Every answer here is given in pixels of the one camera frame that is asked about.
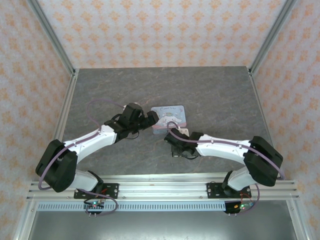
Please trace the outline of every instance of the gray stone surface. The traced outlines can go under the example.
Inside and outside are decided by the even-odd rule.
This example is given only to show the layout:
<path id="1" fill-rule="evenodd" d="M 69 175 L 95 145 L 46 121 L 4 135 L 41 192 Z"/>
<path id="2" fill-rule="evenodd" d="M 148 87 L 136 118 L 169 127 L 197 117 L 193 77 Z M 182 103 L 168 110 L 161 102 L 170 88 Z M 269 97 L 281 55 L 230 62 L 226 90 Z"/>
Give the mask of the gray stone surface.
<path id="1" fill-rule="evenodd" d="M 232 140 L 257 135 L 270 141 L 244 66 L 81 69 L 64 141 L 96 129 L 85 113 L 87 103 L 96 98 L 123 105 L 137 102 L 145 112 L 156 106 L 183 105 L 190 132 Z M 103 124 L 121 109 L 97 102 L 90 113 Z M 164 137 L 146 129 L 135 140 L 124 139 L 89 155 L 78 168 L 98 175 L 129 175 L 228 172 L 242 166 L 218 157 L 171 157 Z"/>

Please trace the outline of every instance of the black mounting plate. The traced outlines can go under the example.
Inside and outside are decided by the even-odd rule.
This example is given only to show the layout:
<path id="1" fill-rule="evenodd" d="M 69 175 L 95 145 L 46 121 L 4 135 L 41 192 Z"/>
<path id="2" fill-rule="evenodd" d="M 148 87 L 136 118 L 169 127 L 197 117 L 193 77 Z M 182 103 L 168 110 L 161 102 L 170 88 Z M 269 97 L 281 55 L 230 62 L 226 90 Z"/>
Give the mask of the black mounting plate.
<path id="1" fill-rule="evenodd" d="M 251 198 L 251 190 L 249 186 L 244 187 L 239 191 L 239 199 L 241 198 L 240 192 L 248 194 Z M 222 188 L 222 182 L 209 182 L 206 184 L 206 193 L 208 199 L 229 199 L 230 197 L 224 193 Z"/>
<path id="2" fill-rule="evenodd" d="M 104 183 L 102 186 L 102 191 L 106 189 L 106 191 L 104 191 L 103 195 L 107 195 L 112 197 L 113 199 L 117 199 L 118 198 L 118 193 L 119 193 L 119 183 Z M 80 191 L 78 189 L 78 192 L 74 191 L 74 195 L 73 195 L 74 199 L 102 199 L 102 196 L 97 196 L 95 197 L 92 194 L 87 194 L 83 191 Z"/>

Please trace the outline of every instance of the robotic arm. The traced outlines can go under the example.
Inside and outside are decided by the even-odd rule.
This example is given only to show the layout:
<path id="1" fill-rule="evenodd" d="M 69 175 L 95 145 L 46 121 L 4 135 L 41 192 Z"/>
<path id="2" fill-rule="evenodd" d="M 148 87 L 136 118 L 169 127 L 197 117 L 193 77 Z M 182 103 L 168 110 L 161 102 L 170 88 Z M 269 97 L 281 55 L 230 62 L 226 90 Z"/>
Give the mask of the robotic arm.
<path id="1" fill-rule="evenodd" d="M 239 170 L 227 173 L 222 184 L 217 184 L 214 195 L 221 194 L 228 198 L 239 198 L 240 192 L 249 185 L 275 185 L 283 157 L 262 137 L 255 136 L 252 140 L 227 140 L 193 132 L 190 136 L 178 129 L 170 130 L 164 138 L 172 146 L 172 156 L 197 157 L 215 156 L 230 159 L 244 165 Z M 271 163 L 263 159 L 256 151 L 267 157 Z"/>
<path id="2" fill-rule="evenodd" d="M 49 167 L 44 181 L 57 193 L 69 187 L 100 193 L 103 186 L 101 178 L 91 171 L 77 170 L 77 164 L 93 152 L 127 138 L 130 133 L 145 130 L 158 120 L 154 111 L 147 112 L 145 116 L 141 106 L 129 103 L 122 114 L 117 114 L 91 133 L 64 143 L 57 139 L 50 142 L 35 172 L 42 176 L 53 158 L 66 146 L 71 146 L 59 156 L 60 160 Z"/>

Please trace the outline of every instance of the orange patterned wallpaper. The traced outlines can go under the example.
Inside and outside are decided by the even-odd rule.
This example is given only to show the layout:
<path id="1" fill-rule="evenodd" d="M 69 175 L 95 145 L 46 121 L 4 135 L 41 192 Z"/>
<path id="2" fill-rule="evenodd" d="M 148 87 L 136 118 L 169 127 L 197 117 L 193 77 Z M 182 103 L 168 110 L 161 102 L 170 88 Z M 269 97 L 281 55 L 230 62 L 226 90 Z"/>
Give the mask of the orange patterned wallpaper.
<path id="1" fill-rule="evenodd" d="M 40 0 L 75 68 L 250 66 L 285 0 Z"/>
<path id="2" fill-rule="evenodd" d="M 70 75 L 26 0 L 0 1 L 0 239 L 11 240 Z"/>
<path id="3" fill-rule="evenodd" d="M 320 2 L 299 0 L 254 76 L 283 167 L 320 236 Z"/>

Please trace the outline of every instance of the floor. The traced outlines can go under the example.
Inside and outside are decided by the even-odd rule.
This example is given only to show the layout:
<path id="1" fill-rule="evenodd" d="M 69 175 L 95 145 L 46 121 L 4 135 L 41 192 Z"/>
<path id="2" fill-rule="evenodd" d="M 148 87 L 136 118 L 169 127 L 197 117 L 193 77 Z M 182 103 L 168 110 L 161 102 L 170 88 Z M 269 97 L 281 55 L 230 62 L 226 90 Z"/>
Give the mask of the floor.
<path id="1" fill-rule="evenodd" d="M 96 98 L 109 98 L 122 105 L 137 102 L 145 112 L 151 107 L 183 105 L 190 132 L 232 140 L 261 136 L 270 141 L 244 66 L 80 69 L 64 141 L 95 130 L 85 108 Z M 103 124 L 121 113 L 119 110 L 100 102 L 90 113 Z M 241 168 L 237 162 L 218 157 L 171 157 L 171 146 L 164 137 L 146 129 L 135 140 L 124 139 L 89 155 L 78 168 L 98 175 L 208 173 Z"/>
<path id="2" fill-rule="evenodd" d="M 260 201 L 237 217 L 222 211 L 37 212 L 29 240 L 296 240 L 286 201 Z"/>

